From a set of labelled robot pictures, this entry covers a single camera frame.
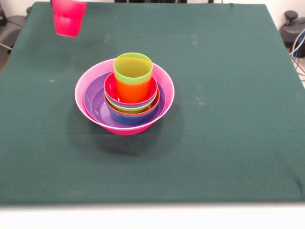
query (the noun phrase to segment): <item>purple bowl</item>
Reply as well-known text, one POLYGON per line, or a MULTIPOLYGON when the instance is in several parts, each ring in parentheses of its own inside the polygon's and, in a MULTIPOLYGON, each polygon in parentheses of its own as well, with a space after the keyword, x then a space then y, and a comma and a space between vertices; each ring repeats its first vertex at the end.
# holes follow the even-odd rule
MULTIPOLYGON (((88 114, 97 122, 112 126, 112 127, 131 127, 130 125, 122 124, 114 120, 110 114, 110 111, 105 102, 104 93, 104 81, 110 73, 105 73, 95 80, 93 80, 87 87, 84 93, 84 106, 88 114)), ((162 86, 158 83, 160 90, 160 101, 158 107, 155 109, 152 117, 145 123, 152 121, 159 117, 165 108, 165 92, 162 86)))

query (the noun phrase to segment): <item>wall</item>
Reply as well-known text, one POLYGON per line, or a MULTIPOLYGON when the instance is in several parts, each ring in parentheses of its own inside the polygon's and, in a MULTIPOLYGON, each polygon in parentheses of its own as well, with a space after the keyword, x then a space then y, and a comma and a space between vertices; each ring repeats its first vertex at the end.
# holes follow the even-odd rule
MULTIPOLYGON (((0 0, 7 16, 25 15, 26 8, 31 6, 35 0, 0 0)), ((80 1, 106 1, 114 0, 80 0, 80 1)), ((285 23, 284 12, 295 10, 299 16, 305 17, 305 0, 223 0, 224 3, 241 3, 241 4, 266 4, 274 23, 280 28, 285 23)), ((188 0, 188 3, 206 3, 207 0, 188 0)), ((215 0, 215 3, 221 3, 221 0, 215 0)))

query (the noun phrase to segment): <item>red cup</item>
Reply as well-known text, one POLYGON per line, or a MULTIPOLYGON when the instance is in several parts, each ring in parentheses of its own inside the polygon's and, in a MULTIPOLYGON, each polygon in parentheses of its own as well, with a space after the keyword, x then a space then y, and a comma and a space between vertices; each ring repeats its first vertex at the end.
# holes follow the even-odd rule
POLYGON ((56 33, 60 36, 77 37, 87 4, 73 0, 53 0, 52 6, 56 33))

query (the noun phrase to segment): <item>green cup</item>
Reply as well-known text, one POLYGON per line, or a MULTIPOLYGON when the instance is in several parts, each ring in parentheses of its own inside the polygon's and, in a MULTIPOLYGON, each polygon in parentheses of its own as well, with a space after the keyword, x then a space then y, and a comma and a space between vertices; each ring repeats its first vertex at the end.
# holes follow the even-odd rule
POLYGON ((141 84, 152 77, 153 62, 149 57, 136 52, 118 56, 113 64, 115 78, 127 84, 141 84))

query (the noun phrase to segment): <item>pink bowl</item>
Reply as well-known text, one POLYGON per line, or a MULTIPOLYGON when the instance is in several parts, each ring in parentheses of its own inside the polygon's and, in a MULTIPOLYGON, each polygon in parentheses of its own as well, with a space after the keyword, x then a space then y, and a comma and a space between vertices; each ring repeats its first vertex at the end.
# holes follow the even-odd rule
POLYGON ((133 127, 113 127, 108 126, 105 124, 101 124, 94 119, 91 118, 91 116, 87 113, 84 104, 83 104, 83 96, 85 89, 87 86, 97 77, 102 75, 103 73, 111 72, 113 71, 113 62, 115 59, 110 59, 103 61, 101 63, 98 63, 88 69, 78 80, 76 87, 75 87, 75 101, 80 109, 80 111, 92 122, 104 127, 106 130, 117 134, 117 135, 135 135, 138 133, 143 132, 148 127, 150 127, 153 123, 158 121, 160 118, 162 118, 166 112, 170 109, 170 107, 173 104, 175 89, 172 82, 172 79, 170 78, 169 74, 160 66, 153 64, 153 76, 155 79, 161 84, 162 88, 164 89, 165 95, 166 95, 166 102, 165 102, 165 108, 164 111, 158 116, 157 118, 153 119, 149 123, 145 123, 143 125, 139 126, 133 126, 133 127))

